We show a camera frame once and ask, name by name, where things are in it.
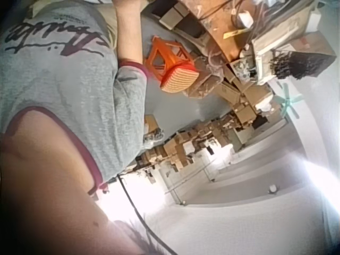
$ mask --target gray t-shirt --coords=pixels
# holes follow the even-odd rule
[[[97,10],[65,1],[46,6],[0,40],[1,132],[18,113],[43,109],[87,150],[82,156],[101,174],[96,186],[140,151],[147,84],[141,65],[118,68],[107,33]]]

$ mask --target person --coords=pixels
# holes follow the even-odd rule
[[[89,196],[142,145],[140,0],[113,4],[116,35],[93,5],[69,0],[1,37],[2,241],[10,254],[161,254]]]

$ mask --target bright light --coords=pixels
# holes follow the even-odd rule
[[[223,148],[221,148],[219,145],[214,144],[211,144],[210,147],[215,154],[210,155],[210,153],[208,153],[207,151],[207,155],[213,165],[220,166],[221,164],[223,164],[224,159],[230,159],[231,149],[233,148],[233,145],[231,143]]]
[[[306,170],[315,186],[340,214],[340,182],[329,170],[306,161]]]
[[[137,174],[124,176],[123,182],[142,217],[156,213],[164,205],[164,192],[157,182],[151,184],[147,178]],[[111,221],[133,222],[136,219],[135,212],[119,181],[110,184],[109,190],[110,193],[99,197],[98,206]]]

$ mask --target orange plastic stool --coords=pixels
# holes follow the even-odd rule
[[[145,66],[161,82],[161,90],[169,93],[187,89],[199,75],[193,59],[182,44],[158,37],[152,40],[152,50]]]

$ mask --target gray floor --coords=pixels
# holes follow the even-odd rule
[[[154,35],[167,40],[177,40],[190,51],[193,46],[181,37],[164,29],[157,21],[142,17],[143,54],[148,56]],[[159,81],[149,79],[145,102],[145,114],[153,114],[165,137],[198,121],[219,117],[230,111],[228,103],[222,98],[209,94],[204,99],[191,99],[184,94],[170,94],[160,90]]]

